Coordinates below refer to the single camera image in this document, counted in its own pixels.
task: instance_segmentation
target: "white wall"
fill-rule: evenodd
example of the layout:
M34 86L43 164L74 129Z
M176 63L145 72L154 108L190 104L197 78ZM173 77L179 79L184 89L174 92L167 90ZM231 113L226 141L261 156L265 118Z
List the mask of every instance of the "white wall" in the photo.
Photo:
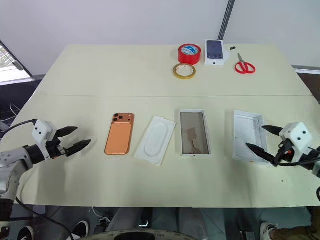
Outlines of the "white wall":
M320 0L235 0L224 42L274 43L290 64L320 67Z
M216 39L227 3L0 0L0 39L33 75L40 75L69 44L203 44Z

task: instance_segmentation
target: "phone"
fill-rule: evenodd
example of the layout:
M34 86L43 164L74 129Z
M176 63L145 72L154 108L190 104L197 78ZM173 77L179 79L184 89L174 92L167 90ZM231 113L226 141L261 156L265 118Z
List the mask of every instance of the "phone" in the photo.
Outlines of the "phone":
M134 120L135 115L133 113L116 113L113 115L104 149L105 154L125 155L129 152Z
M224 53L221 41L206 41L206 55L208 59L223 59Z

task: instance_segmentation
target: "tape roll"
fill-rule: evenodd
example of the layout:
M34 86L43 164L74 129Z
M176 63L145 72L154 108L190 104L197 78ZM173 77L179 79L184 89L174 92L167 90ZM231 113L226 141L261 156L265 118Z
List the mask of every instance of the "tape roll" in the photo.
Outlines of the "tape roll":
M191 64L179 63L173 67L173 74L179 79L192 79L196 75L196 69Z
M199 62L201 48L195 44L183 44L178 49L178 61L182 64L195 65Z

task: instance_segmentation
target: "red tape roll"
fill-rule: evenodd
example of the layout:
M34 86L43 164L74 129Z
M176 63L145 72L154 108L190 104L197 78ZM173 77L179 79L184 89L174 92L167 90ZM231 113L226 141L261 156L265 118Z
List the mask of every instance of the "red tape roll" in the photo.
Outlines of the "red tape roll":
M187 43L179 47L178 61L182 64L195 65L199 62L201 48L197 45Z

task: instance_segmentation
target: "scissor handle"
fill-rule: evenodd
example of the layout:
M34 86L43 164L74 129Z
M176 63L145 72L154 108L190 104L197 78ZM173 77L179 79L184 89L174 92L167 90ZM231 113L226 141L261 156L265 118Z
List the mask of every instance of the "scissor handle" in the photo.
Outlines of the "scissor handle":
M256 68L255 66L253 66L251 63L249 62L243 62L243 61L239 61L236 65L235 65L235 70L239 73L239 74L253 74L254 72L256 72Z

